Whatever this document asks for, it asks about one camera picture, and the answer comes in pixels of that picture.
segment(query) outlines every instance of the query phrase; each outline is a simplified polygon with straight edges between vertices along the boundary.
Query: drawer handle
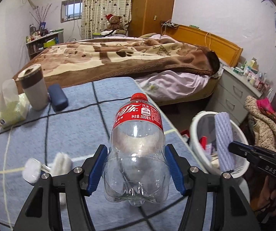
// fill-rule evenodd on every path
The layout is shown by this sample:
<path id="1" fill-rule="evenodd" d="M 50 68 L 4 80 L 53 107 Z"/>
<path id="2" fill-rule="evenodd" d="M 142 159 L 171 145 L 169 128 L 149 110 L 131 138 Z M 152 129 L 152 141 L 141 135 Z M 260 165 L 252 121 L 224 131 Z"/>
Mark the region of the drawer handle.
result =
<path id="1" fill-rule="evenodd" d="M 234 105 L 234 104 L 232 104 L 228 99 L 226 99 L 226 103 L 227 103 L 227 106 L 228 106 L 228 103 L 230 103 L 230 104 L 233 106 L 232 110 L 234 110 L 234 108 L 235 108 L 235 105 Z"/>
<path id="2" fill-rule="evenodd" d="M 235 94 L 237 94 L 237 92 L 235 90 L 240 92 L 240 96 L 237 94 L 240 98 L 243 96 L 243 92 L 240 89 L 238 89 L 237 87 L 235 87 L 234 85 L 233 85 L 233 90 L 234 90 Z"/>

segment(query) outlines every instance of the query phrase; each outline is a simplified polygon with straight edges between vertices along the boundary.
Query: red label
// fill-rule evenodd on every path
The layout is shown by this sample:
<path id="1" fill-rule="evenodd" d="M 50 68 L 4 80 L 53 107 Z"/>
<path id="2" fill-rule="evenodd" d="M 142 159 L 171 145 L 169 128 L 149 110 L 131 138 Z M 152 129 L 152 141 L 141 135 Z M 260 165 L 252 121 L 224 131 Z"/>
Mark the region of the red label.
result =
<path id="1" fill-rule="evenodd" d="M 113 128 L 128 120 L 152 122 L 163 130 L 160 113 L 153 106 L 142 102 L 133 102 L 120 108 L 115 116 Z"/>

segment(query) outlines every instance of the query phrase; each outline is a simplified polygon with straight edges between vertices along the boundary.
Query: white drawer cabinet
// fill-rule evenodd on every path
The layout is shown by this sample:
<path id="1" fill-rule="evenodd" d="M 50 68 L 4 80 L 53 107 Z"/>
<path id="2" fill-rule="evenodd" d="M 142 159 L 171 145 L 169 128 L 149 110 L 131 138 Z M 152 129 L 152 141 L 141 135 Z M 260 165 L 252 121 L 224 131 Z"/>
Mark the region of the white drawer cabinet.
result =
<path id="1" fill-rule="evenodd" d="M 205 110 L 227 112 L 230 119 L 239 125 L 248 114 L 244 109 L 244 102 L 248 95 L 258 99 L 262 94 L 244 77 L 234 73 L 229 67 L 224 67 L 219 84 Z"/>

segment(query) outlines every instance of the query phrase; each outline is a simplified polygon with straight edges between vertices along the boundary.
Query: wardrobe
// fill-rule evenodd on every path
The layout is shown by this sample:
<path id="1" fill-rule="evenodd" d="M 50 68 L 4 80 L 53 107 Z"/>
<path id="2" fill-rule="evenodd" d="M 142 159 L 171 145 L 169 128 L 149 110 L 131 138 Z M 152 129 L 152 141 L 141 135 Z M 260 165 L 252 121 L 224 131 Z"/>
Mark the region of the wardrobe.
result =
<path id="1" fill-rule="evenodd" d="M 160 21 L 172 18 L 174 0 L 132 0 L 128 36 L 161 32 Z"/>

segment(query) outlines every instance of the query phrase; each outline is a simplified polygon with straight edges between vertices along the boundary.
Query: coca-cola bottle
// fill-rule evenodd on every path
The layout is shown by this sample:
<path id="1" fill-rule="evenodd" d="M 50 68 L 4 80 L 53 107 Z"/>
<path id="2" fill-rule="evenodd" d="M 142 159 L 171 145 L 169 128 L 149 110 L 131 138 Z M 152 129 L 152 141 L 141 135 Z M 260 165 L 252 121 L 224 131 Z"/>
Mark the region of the coca-cola bottle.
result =
<path id="1" fill-rule="evenodd" d="M 160 112 L 136 93 L 117 112 L 103 169 L 105 197 L 133 206 L 167 199 L 170 171 Z"/>

